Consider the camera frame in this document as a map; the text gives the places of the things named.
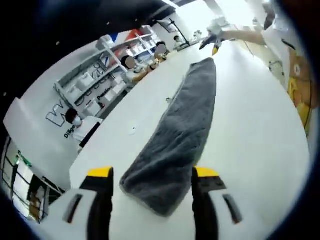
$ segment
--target face mask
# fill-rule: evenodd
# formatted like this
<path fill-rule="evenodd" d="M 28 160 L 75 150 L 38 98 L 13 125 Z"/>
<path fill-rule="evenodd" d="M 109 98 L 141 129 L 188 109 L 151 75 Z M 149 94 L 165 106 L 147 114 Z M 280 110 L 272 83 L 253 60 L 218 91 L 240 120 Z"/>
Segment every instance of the face mask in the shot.
<path fill-rule="evenodd" d="M 75 119 L 73 120 L 72 124 L 75 125 L 76 127 L 80 127 L 82 123 L 82 120 L 79 116 L 76 116 Z"/>

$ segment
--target white shelving unit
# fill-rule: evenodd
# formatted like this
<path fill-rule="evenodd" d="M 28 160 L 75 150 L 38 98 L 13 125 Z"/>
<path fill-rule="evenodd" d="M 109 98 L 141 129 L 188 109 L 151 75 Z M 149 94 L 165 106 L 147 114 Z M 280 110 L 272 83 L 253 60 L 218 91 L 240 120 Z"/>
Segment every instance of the white shelving unit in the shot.
<path fill-rule="evenodd" d="M 143 35 L 135 34 L 135 38 L 126 42 L 106 46 L 56 82 L 54 89 L 82 119 L 87 116 L 100 117 L 117 97 L 124 91 L 129 91 L 129 86 L 133 87 L 123 77 L 128 71 L 121 65 L 119 57 L 130 55 L 139 58 L 148 53 L 147 58 L 154 59 L 151 50 L 160 39 L 150 26 L 141 27 L 140 32 Z"/>

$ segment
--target gray towel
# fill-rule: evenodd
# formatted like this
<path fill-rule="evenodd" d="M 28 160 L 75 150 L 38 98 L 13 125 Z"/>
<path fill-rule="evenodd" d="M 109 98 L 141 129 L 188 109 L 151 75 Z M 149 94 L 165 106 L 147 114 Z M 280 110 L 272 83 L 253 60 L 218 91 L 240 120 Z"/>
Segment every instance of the gray towel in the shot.
<path fill-rule="evenodd" d="M 160 216 L 169 216 L 191 186 L 213 119 L 216 65 L 190 66 L 153 136 L 120 180 L 121 189 Z"/>

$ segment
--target white table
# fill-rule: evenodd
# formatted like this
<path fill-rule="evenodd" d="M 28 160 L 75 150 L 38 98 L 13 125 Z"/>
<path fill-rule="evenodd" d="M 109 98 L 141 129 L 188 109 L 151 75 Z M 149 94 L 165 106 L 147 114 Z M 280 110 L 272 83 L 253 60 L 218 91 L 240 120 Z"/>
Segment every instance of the white table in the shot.
<path fill-rule="evenodd" d="M 155 131 L 189 65 L 212 48 L 189 47 L 162 63 L 113 110 L 70 169 L 78 188 L 89 169 L 114 167 L 111 239 L 194 239 L 191 191 L 163 218 L 126 196 L 119 181 Z M 217 92 L 211 131 L 198 165 L 215 169 L 271 230 L 291 209 L 309 170 L 301 120 L 288 94 L 256 57 L 224 42 L 214 56 Z"/>

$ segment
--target ceiling light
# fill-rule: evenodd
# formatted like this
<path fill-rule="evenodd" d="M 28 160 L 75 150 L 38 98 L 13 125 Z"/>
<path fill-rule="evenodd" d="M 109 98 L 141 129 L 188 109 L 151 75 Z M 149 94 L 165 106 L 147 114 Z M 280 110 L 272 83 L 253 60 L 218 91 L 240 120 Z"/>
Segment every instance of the ceiling light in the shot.
<path fill-rule="evenodd" d="M 170 1 L 170 0 L 161 0 L 161 1 L 164 2 L 165 4 L 170 5 L 171 7 L 175 8 L 175 9 L 178 9 L 178 8 L 179 8 L 179 6 L 178 6 L 177 4 L 173 3 L 173 2 Z"/>

